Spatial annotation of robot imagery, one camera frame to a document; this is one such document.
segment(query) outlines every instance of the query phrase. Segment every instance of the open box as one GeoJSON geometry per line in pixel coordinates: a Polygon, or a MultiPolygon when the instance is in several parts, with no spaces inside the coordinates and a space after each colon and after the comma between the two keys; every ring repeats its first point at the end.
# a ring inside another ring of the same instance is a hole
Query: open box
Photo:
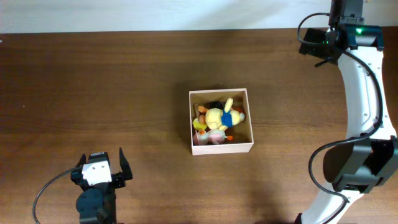
{"type": "Polygon", "coordinates": [[[190,106],[190,126],[191,126],[191,147],[193,155],[204,154],[222,154],[222,153],[236,153],[236,152],[249,152],[253,146],[253,133],[251,128],[250,110],[248,93],[245,88],[231,89],[231,90],[203,90],[203,91],[190,91],[189,92],[189,106],[190,106]],[[228,98],[234,100],[233,108],[238,108],[244,111],[246,115],[244,121],[238,125],[228,128],[225,133],[233,136],[232,141],[225,141],[224,144],[212,145],[211,143],[206,146],[194,146],[193,135],[195,129],[192,126],[192,121],[195,119],[195,110],[193,105],[205,105],[212,101],[226,102],[228,98]]]}

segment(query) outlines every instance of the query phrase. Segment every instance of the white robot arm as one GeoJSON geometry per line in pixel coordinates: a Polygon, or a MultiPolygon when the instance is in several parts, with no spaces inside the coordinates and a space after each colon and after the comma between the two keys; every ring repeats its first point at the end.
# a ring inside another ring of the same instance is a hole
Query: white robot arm
{"type": "MultiPolygon", "coordinates": [[[[349,206],[373,187],[382,185],[398,169],[397,134],[387,112],[382,84],[384,42],[380,27],[364,26],[362,0],[334,0],[328,32],[309,29],[300,53],[337,63],[343,76],[348,110],[345,141],[328,144],[323,161],[325,184],[310,208],[295,223],[337,223],[349,206]]],[[[312,175],[312,159],[309,171],[312,175]]]]}
{"type": "MultiPolygon", "coordinates": [[[[392,127],[391,120],[387,112],[384,88],[382,85],[381,66],[383,52],[377,51],[375,47],[358,47],[358,50],[347,49],[347,51],[369,64],[376,74],[381,87],[384,105],[384,117],[382,119],[383,125],[382,128],[379,128],[370,138],[390,140],[391,136],[397,136],[397,134],[395,129],[392,127]]],[[[374,129],[373,124],[377,119],[379,119],[377,117],[377,95],[375,86],[366,69],[352,58],[342,55],[338,59],[338,66],[343,76],[346,91],[348,111],[346,138],[348,139],[353,136],[358,137],[361,133],[368,133],[374,129]]],[[[328,190],[333,190],[331,183],[326,182],[323,186],[328,190]]],[[[337,223],[349,206],[363,196],[363,194],[358,190],[343,190],[340,193],[348,197],[350,203],[348,203],[345,208],[329,222],[331,224],[337,223]]],[[[310,208],[303,212],[301,222],[324,223],[339,210],[341,204],[341,197],[328,194],[321,190],[310,208]]]]}

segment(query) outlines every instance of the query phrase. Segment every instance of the black bracket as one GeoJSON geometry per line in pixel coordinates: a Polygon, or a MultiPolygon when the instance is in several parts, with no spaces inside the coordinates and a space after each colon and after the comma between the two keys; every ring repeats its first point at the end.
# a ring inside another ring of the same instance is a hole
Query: black bracket
{"type": "Polygon", "coordinates": [[[323,159],[323,174],[335,191],[358,190],[368,194],[383,185],[398,169],[398,142],[365,139],[335,146],[323,159]]]}
{"type": "Polygon", "coordinates": [[[363,0],[334,0],[330,10],[329,32],[309,28],[304,40],[318,45],[302,44],[298,52],[323,59],[315,65],[320,67],[328,62],[337,65],[347,48],[375,47],[379,51],[383,50],[381,27],[364,26],[362,11],[363,0]]]}

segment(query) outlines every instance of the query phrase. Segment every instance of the wooden table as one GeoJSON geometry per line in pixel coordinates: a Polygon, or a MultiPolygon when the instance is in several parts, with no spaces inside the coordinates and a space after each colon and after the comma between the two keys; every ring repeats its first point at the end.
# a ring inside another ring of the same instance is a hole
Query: wooden table
{"type": "MultiPolygon", "coordinates": [[[[384,88],[398,128],[398,28],[385,28],[384,88]]],[[[310,154],[346,132],[337,66],[298,53],[295,29],[0,36],[0,223],[33,223],[32,202],[81,154],[123,147],[134,180],[118,221],[289,223],[316,197],[310,154]],[[247,88],[247,154],[190,152],[188,91],[247,88]]],[[[322,160],[315,175],[322,181],[322,160]]],[[[396,223],[398,176],[341,223],[396,223]]],[[[42,223],[78,223],[79,186],[64,177],[39,200],[42,223]]]]}

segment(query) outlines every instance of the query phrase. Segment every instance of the plush toy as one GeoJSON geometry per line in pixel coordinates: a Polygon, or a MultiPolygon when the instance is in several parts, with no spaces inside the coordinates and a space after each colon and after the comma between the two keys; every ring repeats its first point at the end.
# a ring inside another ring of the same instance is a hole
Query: plush toy
{"type": "Polygon", "coordinates": [[[209,142],[217,145],[223,144],[225,139],[232,140],[232,136],[226,136],[225,132],[220,129],[214,129],[209,132],[204,130],[202,131],[195,131],[193,135],[193,144],[196,146],[204,146],[207,145],[209,142]]]}
{"type": "Polygon", "coordinates": [[[206,130],[207,128],[206,117],[205,115],[200,115],[197,103],[193,105],[193,109],[195,110],[195,116],[196,116],[196,118],[192,121],[193,128],[195,128],[198,131],[206,130]]]}
{"type": "Polygon", "coordinates": [[[209,109],[218,108],[220,110],[224,109],[224,105],[220,101],[214,101],[210,103],[209,109]]]}
{"type": "Polygon", "coordinates": [[[229,98],[224,110],[218,108],[206,109],[204,106],[199,106],[198,110],[206,114],[206,124],[211,129],[220,129],[222,131],[235,126],[244,120],[244,113],[233,110],[233,99],[229,98]]]}

